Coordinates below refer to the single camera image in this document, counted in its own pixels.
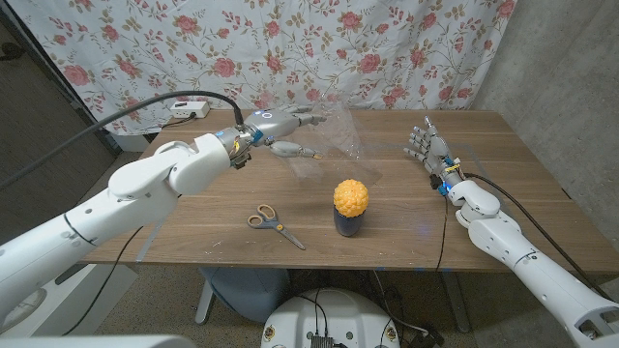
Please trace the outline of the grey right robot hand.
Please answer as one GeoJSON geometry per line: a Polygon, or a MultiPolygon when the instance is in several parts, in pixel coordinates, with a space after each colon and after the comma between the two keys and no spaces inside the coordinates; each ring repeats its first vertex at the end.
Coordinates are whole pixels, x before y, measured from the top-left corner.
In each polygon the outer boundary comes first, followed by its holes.
{"type": "Polygon", "coordinates": [[[428,116],[425,126],[415,126],[408,139],[411,148],[404,148],[406,155],[421,162],[429,174],[444,177],[455,171],[455,159],[445,139],[428,116]]]}

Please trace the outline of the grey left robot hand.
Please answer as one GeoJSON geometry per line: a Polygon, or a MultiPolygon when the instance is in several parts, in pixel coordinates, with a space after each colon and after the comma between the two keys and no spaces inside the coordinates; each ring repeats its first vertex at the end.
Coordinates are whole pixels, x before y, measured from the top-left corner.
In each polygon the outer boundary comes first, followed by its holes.
{"type": "Polygon", "coordinates": [[[296,129],[325,122],[326,117],[310,112],[308,106],[288,105],[280,108],[254,111],[245,126],[251,134],[253,147],[266,146],[280,158],[312,158],[320,160],[323,154],[298,143],[281,140],[296,129]]]}

